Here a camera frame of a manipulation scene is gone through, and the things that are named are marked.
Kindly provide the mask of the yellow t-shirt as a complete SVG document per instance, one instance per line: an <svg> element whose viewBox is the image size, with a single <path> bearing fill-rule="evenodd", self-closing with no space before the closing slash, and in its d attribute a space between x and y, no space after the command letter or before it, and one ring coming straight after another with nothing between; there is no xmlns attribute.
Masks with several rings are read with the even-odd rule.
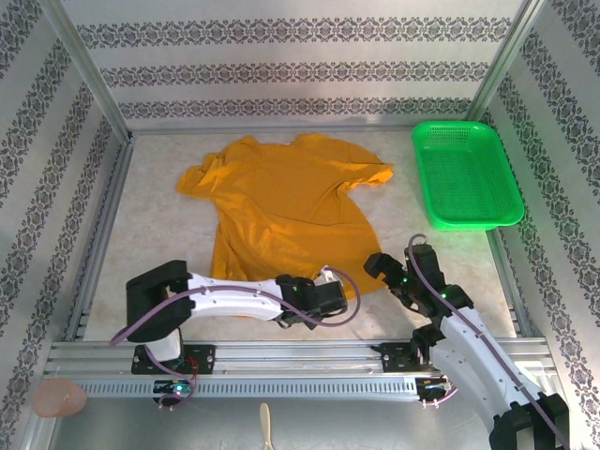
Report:
<svg viewBox="0 0 600 450"><path fill-rule="evenodd" d="M321 134L289 143L245 137L187 169L176 190L217 209L212 277L315 278L329 265L352 278L344 291L353 298L382 288L363 268L382 249L349 193L393 175L364 147Z"/></svg>

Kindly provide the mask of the small circuit board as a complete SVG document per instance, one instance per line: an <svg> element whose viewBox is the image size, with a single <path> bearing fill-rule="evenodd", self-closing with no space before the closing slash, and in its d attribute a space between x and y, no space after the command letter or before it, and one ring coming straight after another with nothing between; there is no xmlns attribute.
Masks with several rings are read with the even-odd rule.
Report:
<svg viewBox="0 0 600 450"><path fill-rule="evenodd" d="M433 402L448 395L453 385L444 377L416 378L417 394L421 401Z"/></svg>
<svg viewBox="0 0 600 450"><path fill-rule="evenodd" d="M155 396L176 395L184 397L193 391L193 384L185 380L157 380L153 384L153 394Z"/></svg>

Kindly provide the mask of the green plastic mesh basket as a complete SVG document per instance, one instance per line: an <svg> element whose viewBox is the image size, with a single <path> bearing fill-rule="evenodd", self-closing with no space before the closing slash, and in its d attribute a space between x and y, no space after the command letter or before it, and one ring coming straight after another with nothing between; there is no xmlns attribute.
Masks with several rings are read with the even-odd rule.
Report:
<svg viewBox="0 0 600 450"><path fill-rule="evenodd" d="M490 231L524 216L497 132L474 121L428 121L412 130L427 217L439 231Z"/></svg>

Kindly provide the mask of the cream wooden spoon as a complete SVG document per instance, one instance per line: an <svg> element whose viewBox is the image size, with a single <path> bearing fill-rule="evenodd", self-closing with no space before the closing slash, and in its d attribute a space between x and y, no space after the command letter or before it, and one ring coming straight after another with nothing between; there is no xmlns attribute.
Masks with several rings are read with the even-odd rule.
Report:
<svg viewBox="0 0 600 450"><path fill-rule="evenodd" d="M263 450L275 450L272 442L271 413L267 403L262 403L259 408L260 423L262 428Z"/></svg>

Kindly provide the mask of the translucent pink cup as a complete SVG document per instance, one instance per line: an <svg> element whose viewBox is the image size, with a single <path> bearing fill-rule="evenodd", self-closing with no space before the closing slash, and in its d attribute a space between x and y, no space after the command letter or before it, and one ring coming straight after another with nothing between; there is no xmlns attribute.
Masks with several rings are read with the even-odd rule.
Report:
<svg viewBox="0 0 600 450"><path fill-rule="evenodd" d="M33 410L42 418L55 418L79 413L87 402L87 394L74 382L55 378L41 384L37 390Z"/></svg>

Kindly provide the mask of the long aluminium mounting rail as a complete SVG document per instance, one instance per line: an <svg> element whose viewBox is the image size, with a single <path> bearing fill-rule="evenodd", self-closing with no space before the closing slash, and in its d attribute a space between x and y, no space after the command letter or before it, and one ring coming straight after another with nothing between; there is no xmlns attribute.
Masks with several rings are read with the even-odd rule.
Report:
<svg viewBox="0 0 600 450"><path fill-rule="evenodd" d="M379 376L383 356L376 340L220 341L207 363L216 377ZM65 378L109 378L128 375L135 346L106 342L57 342L43 373Z"/></svg>

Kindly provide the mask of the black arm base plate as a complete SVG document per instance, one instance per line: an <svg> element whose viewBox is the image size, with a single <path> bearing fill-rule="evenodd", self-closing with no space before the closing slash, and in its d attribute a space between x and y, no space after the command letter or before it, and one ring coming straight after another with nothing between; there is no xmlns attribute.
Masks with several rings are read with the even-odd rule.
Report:
<svg viewBox="0 0 600 450"><path fill-rule="evenodd" d="M411 341L387 341L370 345L379 355L384 373L437 373L441 372L430 359L433 345L413 344Z"/></svg>
<svg viewBox="0 0 600 450"><path fill-rule="evenodd" d="M185 375L193 375L194 373L210 375L213 373L215 360L215 346L185 344L178 358L162 361L161 365L171 371ZM151 361L143 345L135 347L130 371L134 375L164 374L164 371Z"/></svg>

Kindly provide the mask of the aluminium frame bar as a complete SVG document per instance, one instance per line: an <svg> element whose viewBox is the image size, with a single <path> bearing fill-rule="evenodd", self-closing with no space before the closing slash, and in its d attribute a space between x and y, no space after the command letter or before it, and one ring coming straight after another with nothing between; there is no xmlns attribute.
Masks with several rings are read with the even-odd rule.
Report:
<svg viewBox="0 0 600 450"><path fill-rule="evenodd" d="M140 128L132 131L135 137L157 135L208 135L208 134L278 134L278 133L332 133L332 132L396 132L412 131L415 125L333 125L333 126L273 126L273 127L179 127L179 128Z"/></svg>

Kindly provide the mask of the aluminium frame post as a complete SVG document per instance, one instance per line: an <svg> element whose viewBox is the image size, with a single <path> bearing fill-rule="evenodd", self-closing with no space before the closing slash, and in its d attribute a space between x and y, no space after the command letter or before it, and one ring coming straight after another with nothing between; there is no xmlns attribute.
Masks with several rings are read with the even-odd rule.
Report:
<svg viewBox="0 0 600 450"><path fill-rule="evenodd" d="M62 41L69 57L88 85L104 116L121 143L128 143L131 131L105 83L77 27L70 19L61 0L37 0L54 32Z"/></svg>
<svg viewBox="0 0 600 450"><path fill-rule="evenodd" d="M493 99L498 86L512 66L525 38L548 0L523 0L502 45L494 56L484 80L466 112L467 121L479 121Z"/></svg>

